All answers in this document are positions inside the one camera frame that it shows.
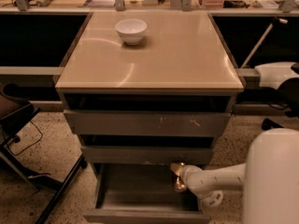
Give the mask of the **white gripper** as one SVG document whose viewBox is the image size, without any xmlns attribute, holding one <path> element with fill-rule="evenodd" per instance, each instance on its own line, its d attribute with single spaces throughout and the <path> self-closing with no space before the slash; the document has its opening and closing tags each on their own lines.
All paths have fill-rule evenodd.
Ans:
<svg viewBox="0 0 299 224">
<path fill-rule="evenodd" d="M 170 170 L 176 176 L 181 176 L 201 205 L 217 207 L 221 204 L 223 192 L 220 190 L 220 179 L 212 171 L 204 171 L 193 165 L 185 166 L 184 162 L 172 162 Z"/>
</svg>

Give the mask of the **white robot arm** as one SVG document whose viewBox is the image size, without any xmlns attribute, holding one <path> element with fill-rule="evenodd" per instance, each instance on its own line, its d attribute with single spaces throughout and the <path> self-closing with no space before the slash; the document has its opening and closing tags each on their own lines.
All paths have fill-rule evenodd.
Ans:
<svg viewBox="0 0 299 224">
<path fill-rule="evenodd" d="M 238 165 L 203 170 L 173 162 L 182 188 L 207 207 L 216 207 L 226 189 L 242 189 L 243 224 L 299 224 L 299 132 L 276 128 L 250 144 L 247 160 Z"/>
</svg>

